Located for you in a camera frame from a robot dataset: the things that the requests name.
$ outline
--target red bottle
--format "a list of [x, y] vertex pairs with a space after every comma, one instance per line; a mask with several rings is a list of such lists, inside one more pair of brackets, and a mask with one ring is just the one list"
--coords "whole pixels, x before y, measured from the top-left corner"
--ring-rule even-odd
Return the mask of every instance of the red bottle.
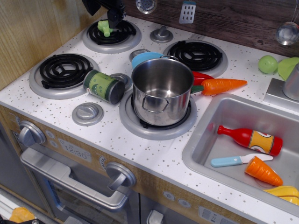
[[283, 144], [282, 139], [279, 137], [247, 128], [232, 130], [220, 125], [217, 133], [232, 137], [234, 141], [241, 146], [273, 156], [279, 154]]

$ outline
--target blue knife handle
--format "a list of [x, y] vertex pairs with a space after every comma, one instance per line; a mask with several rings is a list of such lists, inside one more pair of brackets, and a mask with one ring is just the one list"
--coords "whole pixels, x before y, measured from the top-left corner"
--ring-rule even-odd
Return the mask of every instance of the blue knife handle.
[[212, 167], [226, 167], [243, 164], [240, 156], [223, 157], [211, 160]]

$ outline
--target oven window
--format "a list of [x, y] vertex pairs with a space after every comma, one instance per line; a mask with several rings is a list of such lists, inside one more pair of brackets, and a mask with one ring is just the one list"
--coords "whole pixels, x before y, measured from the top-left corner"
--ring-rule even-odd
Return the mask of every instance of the oven window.
[[127, 213], [124, 210], [116, 213], [109, 212], [52, 182], [48, 181], [48, 183], [60, 210], [67, 210], [90, 224], [128, 224]]

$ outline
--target toy knife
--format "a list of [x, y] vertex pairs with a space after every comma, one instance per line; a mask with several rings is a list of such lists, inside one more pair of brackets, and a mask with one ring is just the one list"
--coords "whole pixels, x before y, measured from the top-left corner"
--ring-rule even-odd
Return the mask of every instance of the toy knife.
[[249, 154], [246, 156], [231, 156], [231, 157], [212, 159], [211, 165], [212, 165], [212, 167], [226, 167], [226, 166], [241, 165], [243, 163], [249, 163], [249, 161], [254, 156], [257, 156], [258, 158], [260, 158], [263, 161], [273, 160], [273, 156], [271, 156], [271, 155], [253, 153], [253, 154]]

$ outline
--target floor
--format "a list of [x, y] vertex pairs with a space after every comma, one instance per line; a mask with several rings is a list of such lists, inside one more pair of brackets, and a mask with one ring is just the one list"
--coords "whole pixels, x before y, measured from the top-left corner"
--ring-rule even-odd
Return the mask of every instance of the floor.
[[3, 189], [0, 189], [0, 214], [3, 219], [9, 219], [11, 216], [11, 212], [16, 207], [25, 207], [29, 211], [31, 211], [36, 218], [41, 220], [46, 224], [58, 224], [57, 222], [53, 221], [52, 219], [48, 218], [44, 214], [40, 213], [36, 209], [32, 208], [31, 206], [27, 205], [26, 203], [20, 201], [18, 198], [14, 197], [13, 195], [7, 193]]

